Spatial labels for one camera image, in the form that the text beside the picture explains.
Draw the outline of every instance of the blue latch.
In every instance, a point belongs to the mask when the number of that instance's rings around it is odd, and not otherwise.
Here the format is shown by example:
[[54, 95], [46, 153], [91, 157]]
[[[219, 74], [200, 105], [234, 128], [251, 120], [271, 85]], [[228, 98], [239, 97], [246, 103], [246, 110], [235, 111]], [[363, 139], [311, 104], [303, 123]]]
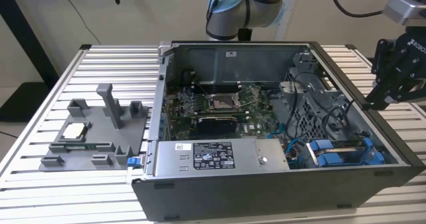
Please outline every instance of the blue latch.
[[141, 158], [127, 158], [126, 166], [133, 168], [141, 167]]

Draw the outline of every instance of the motherboard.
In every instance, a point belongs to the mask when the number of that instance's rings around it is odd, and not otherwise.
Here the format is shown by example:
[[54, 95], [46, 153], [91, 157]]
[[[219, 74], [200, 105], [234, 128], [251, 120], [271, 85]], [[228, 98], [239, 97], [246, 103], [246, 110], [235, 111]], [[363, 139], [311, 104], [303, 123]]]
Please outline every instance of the motherboard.
[[260, 85], [239, 85], [236, 92], [210, 93], [183, 87], [167, 96], [171, 140], [267, 138], [279, 122]]

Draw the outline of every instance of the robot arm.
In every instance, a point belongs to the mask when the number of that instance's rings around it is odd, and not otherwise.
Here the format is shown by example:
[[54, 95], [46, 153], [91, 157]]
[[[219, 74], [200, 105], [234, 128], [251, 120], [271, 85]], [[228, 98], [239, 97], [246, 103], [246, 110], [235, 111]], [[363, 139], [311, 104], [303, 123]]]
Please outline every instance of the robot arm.
[[274, 21], [283, 0], [214, 0], [204, 32], [214, 40], [231, 40], [238, 30], [266, 27]]
[[383, 14], [407, 27], [396, 40], [376, 43], [373, 88], [364, 98], [373, 110], [426, 100], [426, 0], [388, 0]]

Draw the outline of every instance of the gray 3d printed holder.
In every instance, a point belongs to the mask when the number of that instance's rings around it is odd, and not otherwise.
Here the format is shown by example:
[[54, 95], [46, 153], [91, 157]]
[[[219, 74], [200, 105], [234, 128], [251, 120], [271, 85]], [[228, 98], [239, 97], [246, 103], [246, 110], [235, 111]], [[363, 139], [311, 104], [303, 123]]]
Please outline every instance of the gray 3d printed holder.
[[69, 102], [69, 116], [41, 159], [41, 171], [127, 168], [127, 158], [141, 149], [149, 109], [139, 101], [121, 107], [111, 89], [109, 83], [95, 89], [105, 107], [87, 107], [83, 99]]

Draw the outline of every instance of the black pole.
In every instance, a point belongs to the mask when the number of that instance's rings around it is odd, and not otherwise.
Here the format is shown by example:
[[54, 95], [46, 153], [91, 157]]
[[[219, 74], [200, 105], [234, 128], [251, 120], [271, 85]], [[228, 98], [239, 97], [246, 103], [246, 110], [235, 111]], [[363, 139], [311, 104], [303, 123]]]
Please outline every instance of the black pole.
[[0, 0], [0, 14], [33, 63], [47, 89], [51, 89], [58, 80], [58, 74], [55, 73], [15, 0]]

